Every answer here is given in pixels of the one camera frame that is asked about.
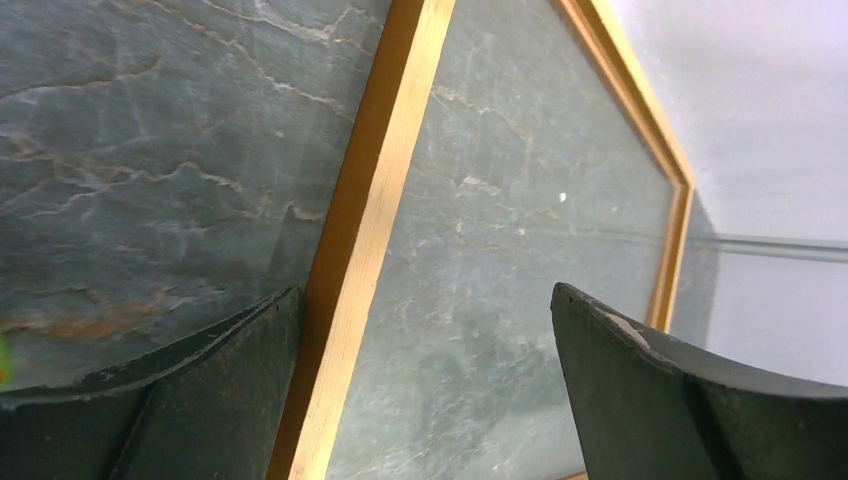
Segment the clear acrylic glazing sheet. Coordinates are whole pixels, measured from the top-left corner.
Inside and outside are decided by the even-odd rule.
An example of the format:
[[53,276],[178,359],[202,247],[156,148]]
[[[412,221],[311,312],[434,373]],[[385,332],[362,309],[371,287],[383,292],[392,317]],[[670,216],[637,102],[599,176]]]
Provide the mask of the clear acrylic glazing sheet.
[[458,2],[328,477],[580,471],[552,289],[645,319],[672,193],[551,2]]

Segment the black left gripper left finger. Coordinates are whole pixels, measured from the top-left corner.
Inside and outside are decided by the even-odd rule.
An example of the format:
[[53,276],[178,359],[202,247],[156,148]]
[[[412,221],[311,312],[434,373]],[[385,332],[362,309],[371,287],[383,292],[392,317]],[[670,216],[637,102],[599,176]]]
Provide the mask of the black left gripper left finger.
[[61,387],[1,396],[5,479],[262,479],[303,331],[289,287]]

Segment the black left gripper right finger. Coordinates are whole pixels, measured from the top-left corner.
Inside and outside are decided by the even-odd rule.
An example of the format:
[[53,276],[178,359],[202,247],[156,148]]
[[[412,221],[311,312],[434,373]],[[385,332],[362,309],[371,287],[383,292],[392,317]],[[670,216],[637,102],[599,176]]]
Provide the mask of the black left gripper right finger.
[[698,348],[557,284],[552,325],[592,479],[843,479],[847,390]]

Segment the wooden picture frame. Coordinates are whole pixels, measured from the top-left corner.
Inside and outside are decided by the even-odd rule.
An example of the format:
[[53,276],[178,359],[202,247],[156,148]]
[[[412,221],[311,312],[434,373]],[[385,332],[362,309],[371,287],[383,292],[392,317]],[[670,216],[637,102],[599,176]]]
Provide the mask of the wooden picture frame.
[[[651,327],[671,328],[695,176],[609,3],[563,1],[587,47],[674,189]],[[368,312],[454,5],[391,4],[305,288],[305,330],[267,475],[325,476]]]

